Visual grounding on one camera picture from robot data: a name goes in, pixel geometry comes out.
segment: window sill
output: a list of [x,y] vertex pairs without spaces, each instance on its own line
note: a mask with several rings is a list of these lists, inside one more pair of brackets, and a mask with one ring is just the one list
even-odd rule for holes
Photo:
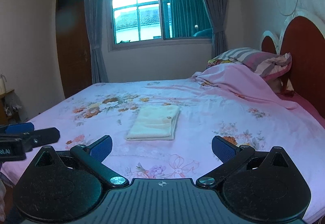
[[148,47],[158,47],[166,45],[184,45],[184,44],[212,44],[212,39],[208,38],[186,38],[186,39],[172,39],[172,40],[146,40],[137,41],[131,43],[119,43],[114,44],[110,52],[138,49],[138,48],[148,48]]

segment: pink bedsheet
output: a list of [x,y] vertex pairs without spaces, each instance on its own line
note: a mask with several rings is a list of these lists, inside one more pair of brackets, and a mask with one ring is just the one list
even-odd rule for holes
[[325,119],[319,114],[317,109],[315,109],[315,107],[308,100],[306,100],[305,98],[303,98],[297,93],[295,93],[293,97],[284,96],[281,94],[277,94],[277,96],[282,100],[297,102],[310,115],[312,115],[319,122],[319,124],[321,124],[322,127],[325,129]]
[[[174,141],[124,140],[139,108],[178,105]],[[211,140],[220,135],[236,145],[256,150],[285,148],[307,181],[312,200],[304,220],[312,223],[325,213],[325,130],[299,104],[283,101],[243,65],[221,64],[186,80],[102,83],[92,85],[31,120],[35,129],[56,127],[56,150],[90,144],[111,135],[113,151],[103,161],[129,180],[199,176],[219,166]],[[3,164],[13,183],[38,152],[22,162]]]

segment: crosshair symbol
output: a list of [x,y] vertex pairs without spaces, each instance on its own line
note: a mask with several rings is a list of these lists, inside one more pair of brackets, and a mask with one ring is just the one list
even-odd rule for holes
[[165,186],[165,185],[167,185],[167,183],[164,182],[164,181],[161,181],[161,182],[158,183],[158,185],[160,185],[160,186]]

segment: wooden door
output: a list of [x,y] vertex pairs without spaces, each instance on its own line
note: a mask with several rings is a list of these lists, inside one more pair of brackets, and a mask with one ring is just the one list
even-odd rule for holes
[[56,0],[56,48],[66,98],[92,84],[83,0]]

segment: metal screw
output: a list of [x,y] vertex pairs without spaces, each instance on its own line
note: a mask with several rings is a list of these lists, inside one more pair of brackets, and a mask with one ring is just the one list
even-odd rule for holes
[[199,182],[205,186],[209,186],[212,185],[215,182],[215,180],[212,177],[204,176],[199,179]]
[[122,185],[122,184],[126,183],[126,179],[124,177],[121,177],[121,176],[112,177],[109,181],[113,185]]

